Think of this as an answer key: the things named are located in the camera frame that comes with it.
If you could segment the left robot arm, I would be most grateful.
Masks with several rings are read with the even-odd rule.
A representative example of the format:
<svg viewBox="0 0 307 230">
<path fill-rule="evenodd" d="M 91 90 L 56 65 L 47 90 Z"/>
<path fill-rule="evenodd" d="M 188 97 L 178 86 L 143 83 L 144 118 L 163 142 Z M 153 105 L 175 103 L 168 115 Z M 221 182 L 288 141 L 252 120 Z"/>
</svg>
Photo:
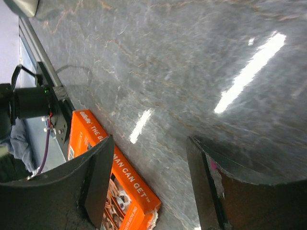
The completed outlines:
<svg viewBox="0 0 307 230">
<path fill-rule="evenodd" d="M 17 118 L 28 119 L 50 114 L 52 98 L 44 87 L 12 89 L 8 83 L 0 85 L 0 138 L 9 135 Z"/>
</svg>

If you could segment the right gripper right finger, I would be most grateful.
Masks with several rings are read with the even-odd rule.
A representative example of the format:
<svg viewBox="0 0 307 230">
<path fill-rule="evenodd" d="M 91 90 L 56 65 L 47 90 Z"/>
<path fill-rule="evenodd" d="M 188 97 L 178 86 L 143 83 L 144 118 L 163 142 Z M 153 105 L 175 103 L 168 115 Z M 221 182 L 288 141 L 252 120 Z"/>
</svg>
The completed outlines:
<svg viewBox="0 0 307 230">
<path fill-rule="evenodd" d="M 234 178 L 244 167 L 217 154 L 198 136 L 187 138 L 187 159 L 202 230 L 305 230 L 306 181 L 264 185 Z"/>
</svg>

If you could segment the orange razor box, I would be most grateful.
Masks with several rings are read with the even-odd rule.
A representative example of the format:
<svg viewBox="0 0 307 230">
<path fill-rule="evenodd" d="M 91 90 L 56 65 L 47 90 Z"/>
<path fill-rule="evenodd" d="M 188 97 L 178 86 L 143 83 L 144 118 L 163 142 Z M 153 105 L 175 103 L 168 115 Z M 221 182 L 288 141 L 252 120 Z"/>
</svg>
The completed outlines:
<svg viewBox="0 0 307 230">
<path fill-rule="evenodd" d="M 107 136 L 90 110 L 74 111 L 68 159 L 80 156 Z M 160 206 L 160 199 L 115 147 L 102 229 L 152 230 L 156 226 Z"/>
</svg>

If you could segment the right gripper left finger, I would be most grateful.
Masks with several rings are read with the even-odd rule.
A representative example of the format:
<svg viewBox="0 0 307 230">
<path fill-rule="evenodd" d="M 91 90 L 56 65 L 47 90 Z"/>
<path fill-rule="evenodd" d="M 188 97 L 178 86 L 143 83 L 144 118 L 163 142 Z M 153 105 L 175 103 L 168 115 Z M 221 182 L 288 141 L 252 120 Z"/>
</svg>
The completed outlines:
<svg viewBox="0 0 307 230">
<path fill-rule="evenodd" d="M 0 185 L 2 230 L 98 230 L 114 155 L 108 136 L 86 153 L 28 181 Z"/>
</svg>

